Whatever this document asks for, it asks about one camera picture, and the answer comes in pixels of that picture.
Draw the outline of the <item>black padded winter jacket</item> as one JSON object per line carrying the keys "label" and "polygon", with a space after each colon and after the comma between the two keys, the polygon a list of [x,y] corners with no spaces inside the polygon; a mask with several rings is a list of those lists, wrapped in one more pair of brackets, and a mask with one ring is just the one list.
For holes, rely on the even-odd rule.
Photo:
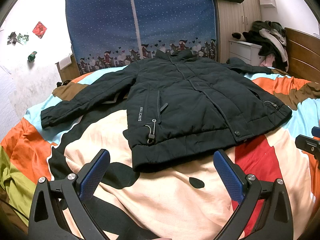
{"label": "black padded winter jacket", "polygon": [[157,51],[43,110],[41,125],[54,127],[125,94],[132,167],[157,172],[266,134],[291,118],[285,103],[245,77],[255,73],[271,70],[240,59],[218,63],[187,49]]}

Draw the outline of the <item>pile of clothes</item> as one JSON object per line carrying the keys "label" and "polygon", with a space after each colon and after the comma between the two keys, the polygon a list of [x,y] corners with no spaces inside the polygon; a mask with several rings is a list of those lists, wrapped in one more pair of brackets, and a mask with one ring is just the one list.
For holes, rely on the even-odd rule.
{"label": "pile of clothes", "polygon": [[289,70],[289,59],[286,52],[286,30],[278,22],[254,21],[249,31],[242,33],[246,42],[261,46],[260,56],[273,54],[274,68]]}

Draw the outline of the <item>colourful patchwork bed cover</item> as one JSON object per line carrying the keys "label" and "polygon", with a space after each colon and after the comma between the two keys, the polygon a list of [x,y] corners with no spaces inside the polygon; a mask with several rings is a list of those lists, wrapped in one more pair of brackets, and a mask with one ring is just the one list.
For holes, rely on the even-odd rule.
{"label": "colourful patchwork bed cover", "polygon": [[[28,217],[37,180],[63,179],[78,172],[105,148],[111,156],[106,176],[87,207],[110,239],[213,239],[234,209],[211,157],[157,173],[132,170],[131,151],[123,131],[121,106],[89,113],[63,126],[44,130],[42,110],[71,99],[102,75],[99,70],[58,88],[30,107],[1,140],[1,196],[14,207],[9,218],[20,228]],[[319,162],[295,145],[319,125],[319,83],[279,72],[249,78],[292,109],[291,119],[273,132],[230,148],[227,154],[244,172],[260,180],[285,182],[298,238],[319,210]]]}

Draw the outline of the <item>wooden headboard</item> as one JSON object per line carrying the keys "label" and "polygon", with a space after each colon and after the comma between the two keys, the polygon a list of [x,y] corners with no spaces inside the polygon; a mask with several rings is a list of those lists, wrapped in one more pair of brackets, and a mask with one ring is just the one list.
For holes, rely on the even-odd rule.
{"label": "wooden headboard", "polygon": [[285,27],[289,61],[288,73],[301,79],[320,82],[320,40],[310,34]]}

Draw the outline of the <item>white drawer cabinet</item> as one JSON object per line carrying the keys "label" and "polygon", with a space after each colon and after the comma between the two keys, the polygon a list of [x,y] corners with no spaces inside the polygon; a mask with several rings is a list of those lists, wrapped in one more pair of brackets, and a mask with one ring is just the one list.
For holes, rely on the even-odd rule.
{"label": "white drawer cabinet", "polygon": [[265,56],[259,55],[261,46],[244,41],[229,40],[229,57],[237,57],[247,64],[258,66]]}

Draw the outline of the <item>wooden wardrobe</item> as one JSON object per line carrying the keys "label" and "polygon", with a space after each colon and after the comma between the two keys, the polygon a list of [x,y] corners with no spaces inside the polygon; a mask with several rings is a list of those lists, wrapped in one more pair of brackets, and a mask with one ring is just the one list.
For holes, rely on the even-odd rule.
{"label": "wooden wardrobe", "polygon": [[261,19],[259,0],[244,0],[235,3],[215,1],[217,16],[217,58],[225,63],[229,58],[229,40],[232,33],[242,33],[251,29],[254,21]]}

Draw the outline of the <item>small wooden side table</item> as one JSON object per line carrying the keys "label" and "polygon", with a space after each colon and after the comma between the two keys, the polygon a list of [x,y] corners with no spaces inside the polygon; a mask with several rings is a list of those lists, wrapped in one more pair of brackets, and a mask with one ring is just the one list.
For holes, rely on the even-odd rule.
{"label": "small wooden side table", "polygon": [[57,62],[56,66],[62,82],[73,80],[81,75],[73,54]]}

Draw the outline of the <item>blue fabric wardrobe cover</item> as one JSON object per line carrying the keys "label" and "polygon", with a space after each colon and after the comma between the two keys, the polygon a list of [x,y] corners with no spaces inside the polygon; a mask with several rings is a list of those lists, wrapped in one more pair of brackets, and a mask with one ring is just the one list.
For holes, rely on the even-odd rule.
{"label": "blue fabric wardrobe cover", "polygon": [[65,0],[81,74],[189,49],[216,57],[213,0]]}

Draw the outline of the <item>green wall hook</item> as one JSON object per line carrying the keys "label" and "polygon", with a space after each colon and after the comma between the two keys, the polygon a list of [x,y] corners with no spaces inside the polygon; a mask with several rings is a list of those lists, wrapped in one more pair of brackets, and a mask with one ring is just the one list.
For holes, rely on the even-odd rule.
{"label": "green wall hook", "polygon": [[37,52],[33,51],[29,56],[28,56],[28,62],[33,62],[35,60]]}

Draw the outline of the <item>dark wall stickers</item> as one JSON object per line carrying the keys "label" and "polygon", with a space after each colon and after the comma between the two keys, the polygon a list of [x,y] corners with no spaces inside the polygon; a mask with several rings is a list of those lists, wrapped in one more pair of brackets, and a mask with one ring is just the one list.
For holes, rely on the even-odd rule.
{"label": "dark wall stickers", "polygon": [[7,39],[7,45],[9,44],[13,44],[15,45],[16,43],[19,44],[26,44],[29,41],[29,35],[22,35],[21,33],[19,33],[18,35],[16,35],[15,32],[12,32]]}

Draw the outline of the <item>red wall decoration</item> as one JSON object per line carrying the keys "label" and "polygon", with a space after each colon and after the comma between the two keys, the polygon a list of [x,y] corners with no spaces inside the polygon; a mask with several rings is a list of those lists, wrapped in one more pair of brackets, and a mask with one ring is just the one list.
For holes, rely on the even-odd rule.
{"label": "red wall decoration", "polygon": [[33,33],[38,37],[38,38],[43,38],[44,34],[46,33],[47,28],[43,25],[43,23],[38,22],[34,29]]}

